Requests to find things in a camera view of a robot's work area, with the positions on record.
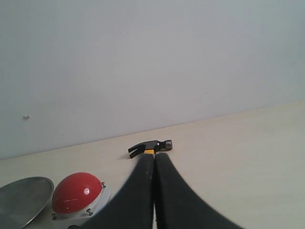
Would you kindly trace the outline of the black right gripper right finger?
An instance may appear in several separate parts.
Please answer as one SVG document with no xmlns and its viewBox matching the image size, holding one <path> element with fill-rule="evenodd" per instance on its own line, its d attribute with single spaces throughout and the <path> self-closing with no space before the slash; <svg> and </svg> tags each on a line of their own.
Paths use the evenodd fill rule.
<svg viewBox="0 0 305 229">
<path fill-rule="evenodd" d="M 166 153 L 154 161 L 154 202 L 159 229 L 240 229 L 203 201 Z"/>
</svg>

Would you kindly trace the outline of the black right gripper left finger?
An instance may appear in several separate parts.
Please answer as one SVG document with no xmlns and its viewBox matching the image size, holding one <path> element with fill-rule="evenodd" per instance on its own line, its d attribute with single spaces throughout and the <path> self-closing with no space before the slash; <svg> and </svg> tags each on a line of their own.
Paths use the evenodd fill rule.
<svg viewBox="0 0 305 229">
<path fill-rule="evenodd" d="M 144 154 L 110 202 L 82 229 L 151 229 L 153 227 L 154 156 Z"/>
</svg>

